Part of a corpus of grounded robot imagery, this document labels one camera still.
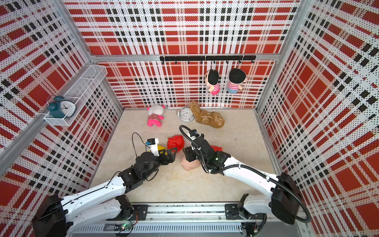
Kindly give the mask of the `pink piggy bank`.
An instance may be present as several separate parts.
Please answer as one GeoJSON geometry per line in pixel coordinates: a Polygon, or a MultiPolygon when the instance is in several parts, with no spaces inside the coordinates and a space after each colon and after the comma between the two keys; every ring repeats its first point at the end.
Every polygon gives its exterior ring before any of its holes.
{"type": "Polygon", "coordinates": [[[196,168],[198,168],[200,166],[200,161],[198,160],[194,160],[192,162],[189,162],[186,160],[186,158],[183,156],[180,160],[180,164],[182,166],[182,168],[185,170],[185,171],[191,171],[191,170],[194,170],[196,168]]]}

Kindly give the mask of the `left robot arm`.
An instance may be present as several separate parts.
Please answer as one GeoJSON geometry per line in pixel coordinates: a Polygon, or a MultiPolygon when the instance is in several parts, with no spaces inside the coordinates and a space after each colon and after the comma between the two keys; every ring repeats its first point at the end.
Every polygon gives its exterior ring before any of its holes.
{"type": "Polygon", "coordinates": [[[173,163],[177,148],[144,152],[135,164],[103,184],[83,192],[46,197],[32,219],[36,237],[66,237],[72,231],[96,221],[130,217],[134,209],[126,193],[141,186],[161,166],[173,163]]]}

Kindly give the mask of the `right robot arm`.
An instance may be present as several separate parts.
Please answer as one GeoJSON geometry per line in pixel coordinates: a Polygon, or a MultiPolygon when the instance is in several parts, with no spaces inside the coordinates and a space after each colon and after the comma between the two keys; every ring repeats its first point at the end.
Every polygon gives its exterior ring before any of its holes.
{"type": "Polygon", "coordinates": [[[183,149],[186,160],[198,160],[205,172],[220,174],[239,180],[262,193],[262,198],[244,194],[237,206],[239,215],[248,219],[251,215],[272,213],[284,223],[295,221],[309,223],[311,214],[303,202],[299,188],[287,173],[270,174],[248,166],[223,151],[216,152],[196,131],[184,133],[190,146],[183,149]]]}

